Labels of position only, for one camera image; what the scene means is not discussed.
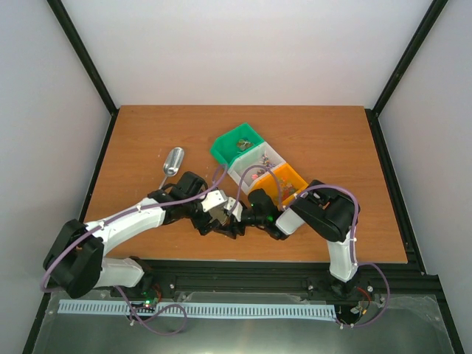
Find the orange plastic bin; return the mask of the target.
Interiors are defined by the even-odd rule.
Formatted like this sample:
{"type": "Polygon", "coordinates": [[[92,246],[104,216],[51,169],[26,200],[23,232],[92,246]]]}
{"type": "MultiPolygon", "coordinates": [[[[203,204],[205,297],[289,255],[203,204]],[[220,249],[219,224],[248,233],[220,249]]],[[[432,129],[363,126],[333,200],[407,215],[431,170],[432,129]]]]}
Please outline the orange plastic bin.
{"type": "Polygon", "coordinates": [[[251,191],[264,190],[277,206],[280,205],[279,198],[285,207],[308,186],[308,183],[288,163],[275,168],[273,173],[277,177],[277,182],[270,173],[266,173],[255,182],[251,191]]]}

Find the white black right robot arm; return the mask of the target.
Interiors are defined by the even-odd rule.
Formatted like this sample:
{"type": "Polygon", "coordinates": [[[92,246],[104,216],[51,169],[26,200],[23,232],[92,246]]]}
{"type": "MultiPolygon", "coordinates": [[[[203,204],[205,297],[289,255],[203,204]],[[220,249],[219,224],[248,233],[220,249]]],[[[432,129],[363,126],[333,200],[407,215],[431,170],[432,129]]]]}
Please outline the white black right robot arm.
{"type": "Polygon", "coordinates": [[[262,189],[250,192],[248,200],[249,206],[229,200],[223,207],[226,220],[216,221],[212,230],[235,239],[254,227],[275,240],[286,240],[307,225],[327,241],[330,275],[325,290],[339,299],[353,294],[358,283],[355,232],[361,208],[351,192],[313,180],[284,210],[262,189]]]}

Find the silver metal scoop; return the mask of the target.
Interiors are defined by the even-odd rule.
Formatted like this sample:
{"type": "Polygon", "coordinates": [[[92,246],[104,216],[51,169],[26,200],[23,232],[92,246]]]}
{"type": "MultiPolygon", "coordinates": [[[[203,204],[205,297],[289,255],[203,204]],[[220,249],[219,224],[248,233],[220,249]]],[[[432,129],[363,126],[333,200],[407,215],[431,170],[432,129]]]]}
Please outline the silver metal scoop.
{"type": "Polygon", "coordinates": [[[173,177],[178,173],[184,159],[184,154],[185,152],[182,147],[175,147],[169,152],[163,164],[162,170],[164,173],[164,178],[159,185],[159,189],[164,186],[165,182],[170,177],[173,177]]]}

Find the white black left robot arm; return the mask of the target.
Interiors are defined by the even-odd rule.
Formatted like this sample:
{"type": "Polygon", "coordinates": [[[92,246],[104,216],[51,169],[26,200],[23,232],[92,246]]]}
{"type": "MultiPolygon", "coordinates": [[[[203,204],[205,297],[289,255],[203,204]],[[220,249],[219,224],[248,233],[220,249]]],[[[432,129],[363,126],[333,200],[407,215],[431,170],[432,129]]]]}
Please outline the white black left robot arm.
{"type": "Polygon", "coordinates": [[[173,186],[163,186],[140,202],[107,218],[89,223],[67,221],[44,259],[41,289],[52,291],[50,282],[71,298],[100,287],[136,287],[145,276],[137,260],[108,257],[110,251],[150,229],[184,218],[206,233],[216,221],[216,212],[226,211],[227,197],[218,184],[207,185],[194,173],[186,172],[173,186]]]}

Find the gold metal jar lid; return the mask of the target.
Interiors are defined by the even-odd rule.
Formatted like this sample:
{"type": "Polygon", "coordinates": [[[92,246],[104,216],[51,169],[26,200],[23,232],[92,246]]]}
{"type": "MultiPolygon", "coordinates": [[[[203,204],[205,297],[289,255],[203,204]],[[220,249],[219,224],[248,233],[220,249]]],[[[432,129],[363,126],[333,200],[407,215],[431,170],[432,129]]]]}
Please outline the gold metal jar lid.
{"type": "Polygon", "coordinates": [[[212,216],[212,220],[217,220],[218,223],[222,226],[227,225],[227,223],[229,222],[229,216],[226,214],[225,209],[213,208],[209,211],[209,213],[212,216]]]}

